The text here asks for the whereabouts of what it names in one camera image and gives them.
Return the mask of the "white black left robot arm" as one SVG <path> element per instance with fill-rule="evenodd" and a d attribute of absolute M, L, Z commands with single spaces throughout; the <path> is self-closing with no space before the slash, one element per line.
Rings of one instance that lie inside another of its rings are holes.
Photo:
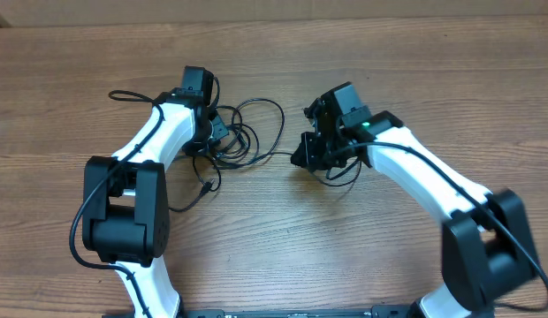
<path fill-rule="evenodd" d="M 82 266 L 118 273 L 134 317 L 185 314 L 164 262 L 171 231 L 165 172 L 178 152 L 207 155 L 225 136 L 217 119 L 218 93 L 213 73 L 198 66 L 186 67 L 181 84 L 156 98 L 110 92 L 113 100 L 146 102 L 152 112 L 124 147 L 87 161 L 69 246 Z"/>

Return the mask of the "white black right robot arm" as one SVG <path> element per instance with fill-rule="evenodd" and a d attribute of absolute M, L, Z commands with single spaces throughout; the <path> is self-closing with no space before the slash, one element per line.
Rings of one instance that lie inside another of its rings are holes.
<path fill-rule="evenodd" d="M 521 198 L 473 182 L 433 155 L 389 111 L 372 114 L 346 82 L 304 110 L 313 131 L 291 162 L 311 172 L 365 164 L 410 194 L 441 230 L 443 283 L 412 305 L 374 317 L 492 317 L 498 298 L 541 274 Z"/>

